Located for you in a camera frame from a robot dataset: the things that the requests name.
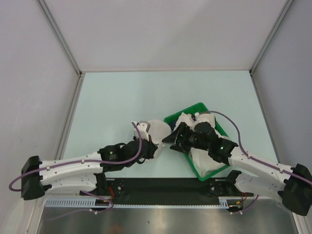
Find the white mesh laundry bag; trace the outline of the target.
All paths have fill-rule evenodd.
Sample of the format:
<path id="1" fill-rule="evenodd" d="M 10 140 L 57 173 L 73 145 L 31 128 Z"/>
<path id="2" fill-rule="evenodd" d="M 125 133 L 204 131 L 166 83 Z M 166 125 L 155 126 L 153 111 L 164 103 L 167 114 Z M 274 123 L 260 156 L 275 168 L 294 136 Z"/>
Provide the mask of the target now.
<path id="1" fill-rule="evenodd" d="M 153 119 L 149 120 L 148 123 L 150 124 L 148 134 L 151 136 L 153 144 L 157 147 L 153 154 L 154 159 L 156 159 L 160 156 L 164 148 L 162 140 L 170 135 L 172 130 L 171 127 L 162 120 Z"/>

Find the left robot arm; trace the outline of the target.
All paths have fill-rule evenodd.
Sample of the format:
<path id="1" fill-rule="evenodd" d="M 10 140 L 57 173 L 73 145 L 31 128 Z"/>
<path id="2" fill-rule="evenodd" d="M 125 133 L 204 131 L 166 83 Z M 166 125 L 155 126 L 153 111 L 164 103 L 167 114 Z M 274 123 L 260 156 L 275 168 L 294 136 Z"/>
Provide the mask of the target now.
<path id="1" fill-rule="evenodd" d="M 161 146 L 152 139 L 134 137 L 128 143 L 105 146 L 91 154 L 66 160 L 28 158 L 21 170 L 21 197 L 34 200 L 46 193 L 103 195 L 108 189 L 106 172 L 121 171 L 155 159 Z"/>

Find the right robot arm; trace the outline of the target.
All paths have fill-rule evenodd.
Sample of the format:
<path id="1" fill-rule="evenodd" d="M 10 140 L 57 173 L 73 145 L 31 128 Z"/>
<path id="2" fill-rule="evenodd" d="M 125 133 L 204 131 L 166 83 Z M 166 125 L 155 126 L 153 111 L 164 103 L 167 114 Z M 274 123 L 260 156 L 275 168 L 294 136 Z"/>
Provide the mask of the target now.
<path id="1" fill-rule="evenodd" d="M 224 138 L 209 122 L 194 126 L 180 123 L 163 140 L 170 148 L 182 153 L 192 149 L 204 150 L 214 161 L 235 166 L 253 174 L 241 171 L 229 173 L 225 191 L 229 195 L 239 192 L 253 193 L 280 201 L 291 212 L 306 216 L 312 205 L 312 175 L 302 165 L 284 165 L 261 159 L 247 153 L 241 145 Z"/>

